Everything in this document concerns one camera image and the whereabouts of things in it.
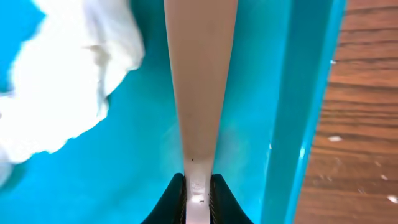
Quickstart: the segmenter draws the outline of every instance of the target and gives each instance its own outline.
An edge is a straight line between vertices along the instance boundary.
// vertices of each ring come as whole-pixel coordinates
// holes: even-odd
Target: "wood grain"
[[[335,60],[295,223],[398,223],[398,0],[349,1]]]

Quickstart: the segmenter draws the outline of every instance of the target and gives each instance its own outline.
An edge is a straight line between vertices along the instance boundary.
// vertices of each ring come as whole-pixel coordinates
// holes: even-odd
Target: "beige plastic strip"
[[[210,223],[210,177],[238,0],[165,0],[187,178],[187,223]]]

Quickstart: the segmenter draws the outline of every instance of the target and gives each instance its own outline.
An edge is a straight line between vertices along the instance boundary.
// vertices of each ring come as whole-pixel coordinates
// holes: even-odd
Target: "teal panel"
[[[239,2],[214,172],[254,223],[292,222],[343,3]],[[0,191],[0,223],[140,223],[183,172],[163,1],[132,7],[142,67],[111,95],[103,122],[16,167]],[[0,1],[0,90],[43,18],[29,0]]]

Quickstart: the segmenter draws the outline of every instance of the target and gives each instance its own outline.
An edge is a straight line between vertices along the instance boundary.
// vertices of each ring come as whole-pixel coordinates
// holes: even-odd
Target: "white cloth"
[[[144,56],[127,0],[34,0],[46,14],[0,97],[0,147],[12,162],[55,152],[106,117],[106,97]]]

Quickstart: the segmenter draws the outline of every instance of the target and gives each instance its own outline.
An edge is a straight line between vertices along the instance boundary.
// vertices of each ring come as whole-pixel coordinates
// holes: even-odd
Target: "white fabric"
[[[144,56],[127,0],[35,0],[46,13],[0,97],[0,147],[12,162],[55,152],[106,117],[108,96]]]

